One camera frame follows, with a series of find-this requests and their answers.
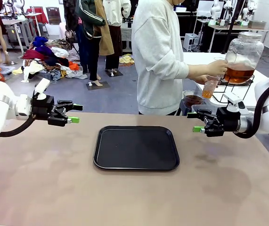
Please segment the person's right hand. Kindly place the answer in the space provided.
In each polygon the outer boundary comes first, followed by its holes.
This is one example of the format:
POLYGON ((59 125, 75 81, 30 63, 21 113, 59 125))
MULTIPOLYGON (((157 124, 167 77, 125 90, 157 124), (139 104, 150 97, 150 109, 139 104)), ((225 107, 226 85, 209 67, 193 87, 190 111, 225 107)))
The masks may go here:
POLYGON ((209 76, 222 76, 227 71, 228 63, 226 60, 216 60, 206 65, 206 73, 209 76))

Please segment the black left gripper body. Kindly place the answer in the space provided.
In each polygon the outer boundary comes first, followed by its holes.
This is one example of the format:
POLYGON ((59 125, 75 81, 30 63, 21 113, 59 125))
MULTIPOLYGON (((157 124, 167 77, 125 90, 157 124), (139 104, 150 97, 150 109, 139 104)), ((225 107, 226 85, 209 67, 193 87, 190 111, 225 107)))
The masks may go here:
POLYGON ((41 121, 55 121, 52 112, 55 106, 55 100, 53 96, 46 95, 44 99, 39 100, 38 95, 32 97, 32 118, 33 120, 41 121))

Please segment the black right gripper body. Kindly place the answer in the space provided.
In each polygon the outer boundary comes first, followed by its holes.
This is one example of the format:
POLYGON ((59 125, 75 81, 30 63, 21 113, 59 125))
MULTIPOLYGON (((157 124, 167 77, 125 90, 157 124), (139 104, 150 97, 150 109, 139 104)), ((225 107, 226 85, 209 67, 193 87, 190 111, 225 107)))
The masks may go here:
POLYGON ((216 136, 221 137, 224 135, 224 132, 237 131, 240 116, 240 112, 234 113, 228 111, 226 107, 219 107, 216 112, 216 121, 218 124, 216 136))

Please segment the person's left hand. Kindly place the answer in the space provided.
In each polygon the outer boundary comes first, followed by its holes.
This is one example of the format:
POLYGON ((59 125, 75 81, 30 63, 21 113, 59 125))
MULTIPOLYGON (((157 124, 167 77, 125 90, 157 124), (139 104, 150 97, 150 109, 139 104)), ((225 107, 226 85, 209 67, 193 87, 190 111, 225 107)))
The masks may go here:
POLYGON ((198 84, 204 85, 208 81, 208 75, 200 75, 193 79, 198 84))

